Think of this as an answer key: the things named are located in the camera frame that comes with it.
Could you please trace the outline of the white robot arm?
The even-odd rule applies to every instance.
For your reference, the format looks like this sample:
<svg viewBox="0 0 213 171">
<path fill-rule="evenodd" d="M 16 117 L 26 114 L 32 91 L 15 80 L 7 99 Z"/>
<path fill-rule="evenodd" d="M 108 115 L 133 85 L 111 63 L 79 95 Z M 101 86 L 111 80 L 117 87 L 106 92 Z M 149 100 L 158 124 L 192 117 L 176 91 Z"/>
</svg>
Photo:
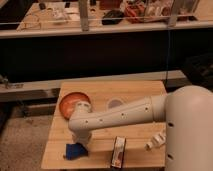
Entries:
<svg viewBox="0 0 213 171">
<path fill-rule="evenodd" d="M 184 86 L 102 112 L 76 104 L 69 119 L 74 140 L 87 145 L 93 130 L 149 122 L 166 124 L 165 171 L 213 171 L 213 92 Z"/>
</svg>

